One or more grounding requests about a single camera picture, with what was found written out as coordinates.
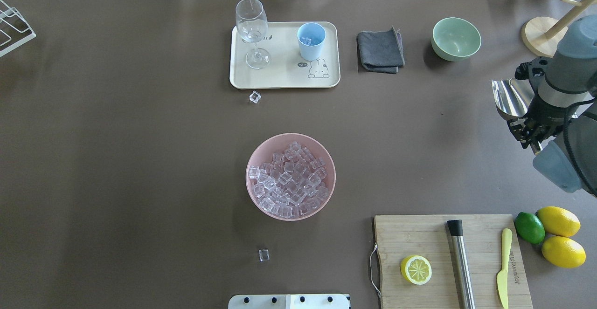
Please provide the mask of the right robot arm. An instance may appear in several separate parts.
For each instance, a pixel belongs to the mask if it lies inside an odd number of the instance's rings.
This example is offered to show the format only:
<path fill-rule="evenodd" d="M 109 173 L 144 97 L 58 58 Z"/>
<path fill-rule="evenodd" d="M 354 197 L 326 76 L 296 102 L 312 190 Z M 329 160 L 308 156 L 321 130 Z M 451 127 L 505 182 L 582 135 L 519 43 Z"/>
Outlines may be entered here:
<path fill-rule="evenodd" d="M 597 18 L 574 21 L 552 58 L 521 63 L 514 77 L 534 95 L 527 112 L 508 121 L 514 138 L 535 152 L 533 167 L 565 192 L 596 194 Z"/>

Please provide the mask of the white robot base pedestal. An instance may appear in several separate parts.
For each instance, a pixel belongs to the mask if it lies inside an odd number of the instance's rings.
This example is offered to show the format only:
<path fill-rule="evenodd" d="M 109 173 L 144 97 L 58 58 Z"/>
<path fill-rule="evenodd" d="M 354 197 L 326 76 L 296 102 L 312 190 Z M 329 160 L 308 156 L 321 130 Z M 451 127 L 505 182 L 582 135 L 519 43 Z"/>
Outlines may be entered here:
<path fill-rule="evenodd" d="M 235 295 L 229 309 L 350 309 L 346 294 Z"/>

